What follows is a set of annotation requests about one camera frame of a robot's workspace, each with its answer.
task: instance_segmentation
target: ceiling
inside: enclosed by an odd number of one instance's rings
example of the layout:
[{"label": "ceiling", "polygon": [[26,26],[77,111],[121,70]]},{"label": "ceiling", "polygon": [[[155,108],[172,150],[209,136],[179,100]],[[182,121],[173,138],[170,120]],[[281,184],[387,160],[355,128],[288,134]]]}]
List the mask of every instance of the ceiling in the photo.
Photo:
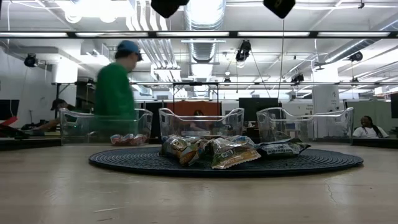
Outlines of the ceiling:
[{"label": "ceiling", "polygon": [[[126,18],[119,17],[112,23],[104,23],[97,17],[84,17],[76,24],[65,20],[65,12],[62,9],[40,9],[33,7],[58,7],[54,1],[17,1],[14,3],[3,0],[1,9],[0,29],[8,30],[7,19],[9,19],[9,30],[78,30],[78,31],[100,31],[100,30],[128,30]],[[372,30],[374,26],[383,23],[386,19],[398,20],[398,2],[396,0],[365,0],[365,7],[358,9],[359,1],[338,0],[299,0],[296,7],[285,18],[285,30]],[[127,1],[113,1],[123,7]],[[184,30],[183,10],[177,11],[170,19],[167,19],[169,30]],[[282,30],[282,20],[275,16],[270,10],[261,6],[259,0],[227,0],[224,17],[223,30]],[[282,50],[282,39],[249,39],[253,54],[246,60],[243,68],[237,68],[234,55],[241,39],[226,39],[225,43],[218,44],[216,62],[213,67],[213,76],[224,79],[225,72],[231,72],[231,77],[238,77],[240,82],[253,82],[259,79],[259,73],[266,77],[269,82],[277,82],[282,76],[286,79],[293,73],[289,71],[302,62],[303,59],[314,55],[325,55],[352,41],[351,39],[285,39]],[[101,39],[93,40],[92,45],[96,49],[101,44],[115,47],[120,40]],[[182,44],[180,39],[172,39],[172,47],[178,65],[181,67],[182,77],[190,77],[190,65],[188,46]],[[338,67],[339,79],[350,80],[353,75],[375,70],[383,65],[397,61],[398,51],[393,50],[382,54],[371,60],[375,55],[383,53],[398,45],[397,39],[380,40],[368,48],[362,50],[364,55],[361,63],[355,62],[351,69],[351,62],[339,61],[334,64]],[[85,55],[81,49],[82,40],[11,40],[14,47],[57,47],[68,54],[80,58],[84,63]],[[281,69],[281,53],[283,52],[283,67]],[[91,75],[103,65],[90,62],[87,66],[91,69]],[[139,81],[151,81],[149,75],[150,62],[140,62],[136,68],[134,78]],[[310,81],[312,69],[310,67],[301,70],[306,81]],[[389,70],[364,79],[364,82],[373,82],[384,77],[394,77],[398,69]]]}]

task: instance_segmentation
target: table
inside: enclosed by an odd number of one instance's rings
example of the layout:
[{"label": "table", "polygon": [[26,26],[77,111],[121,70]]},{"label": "table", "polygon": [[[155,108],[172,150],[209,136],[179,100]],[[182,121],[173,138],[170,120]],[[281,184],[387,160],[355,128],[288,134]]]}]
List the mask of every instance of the table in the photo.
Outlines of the table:
[{"label": "table", "polygon": [[99,169],[107,146],[0,152],[1,223],[397,223],[398,150],[313,146],[364,167],[262,179],[189,179]]}]

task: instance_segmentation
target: man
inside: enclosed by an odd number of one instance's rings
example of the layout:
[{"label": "man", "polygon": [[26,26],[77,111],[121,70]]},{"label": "man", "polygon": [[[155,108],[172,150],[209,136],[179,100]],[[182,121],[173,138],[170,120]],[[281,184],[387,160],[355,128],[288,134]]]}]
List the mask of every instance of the man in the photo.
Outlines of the man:
[{"label": "man", "polygon": [[136,118],[128,73],[136,67],[137,62],[142,60],[142,56],[136,43],[124,40],[117,47],[115,59],[114,63],[105,66],[98,73],[94,114],[101,118],[99,124],[102,127],[99,129],[108,131],[113,129],[113,132],[120,130],[120,133],[113,134],[128,134],[129,131],[125,128],[131,129],[131,126],[126,122],[123,122],[126,125],[121,127],[115,122],[106,122],[105,120],[106,117],[117,120],[134,120]]},{"label": "man", "polygon": [[[55,109],[61,109],[61,108],[65,108],[68,109],[70,111],[74,111],[76,108],[70,104],[68,104],[65,100],[63,99],[56,99],[52,102],[52,107],[51,110],[55,110]],[[58,124],[61,123],[60,118],[57,119],[53,119],[51,121],[49,121],[47,124],[43,124],[41,126],[39,126],[38,128],[36,128],[37,130],[42,130],[42,131],[46,131],[48,129],[54,128],[56,127]]]}]

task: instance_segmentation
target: snack bar wrapper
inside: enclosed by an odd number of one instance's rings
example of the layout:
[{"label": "snack bar wrapper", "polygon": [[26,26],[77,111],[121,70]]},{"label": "snack bar wrapper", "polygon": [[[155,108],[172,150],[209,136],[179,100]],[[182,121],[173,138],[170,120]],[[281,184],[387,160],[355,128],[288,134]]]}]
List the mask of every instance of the snack bar wrapper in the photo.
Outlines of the snack bar wrapper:
[{"label": "snack bar wrapper", "polygon": [[146,140],[147,137],[143,134],[137,134],[136,136],[133,134],[127,134],[125,136],[115,134],[111,136],[111,143],[113,146],[140,146],[144,144]]},{"label": "snack bar wrapper", "polygon": [[180,138],[170,136],[162,145],[161,155],[179,159],[182,166],[194,164],[206,152],[207,140],[200,138]]},{"label": "snack bar wrapper", "polygon": [[254,147],[256,144],[251,140],[251,138],[247,136],[233,136],[228,137],[226,140],[229,140],[233,143],[241,144],[243,146],[252,146]]},{"label": "snack bar wrapper", "polygon": [[214,153],[211,163],[213,169],[227,169],[261,157],[252,146],[244,146],[222,138],[211,140],[211,147]]},{"label": "snack bar wrapper", "polygon": [[297,138],[260,143],[256,149],[266,157],[294,157],[311,147]]}]

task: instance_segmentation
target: black round mat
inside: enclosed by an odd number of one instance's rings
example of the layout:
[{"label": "black round mat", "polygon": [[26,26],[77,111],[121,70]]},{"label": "black round mat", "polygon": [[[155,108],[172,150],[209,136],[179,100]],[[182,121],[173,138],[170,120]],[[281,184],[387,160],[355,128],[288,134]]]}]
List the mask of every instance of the black round mat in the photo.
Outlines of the black round mat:
[{"label": "black round mat", "polygon": [[225,170],[214,170],[211,168],[210,158],[199,160],[190,167],[182,167],[174,158],[159,157],[159,151],[160,147],[114,149],[92,155],[89,162],[98,167],[124,172],[189,177],[299,175],[347,169],[363,163],[363,159],[358,156],[307,149],[294,158],[273,160],[260,158]]}]

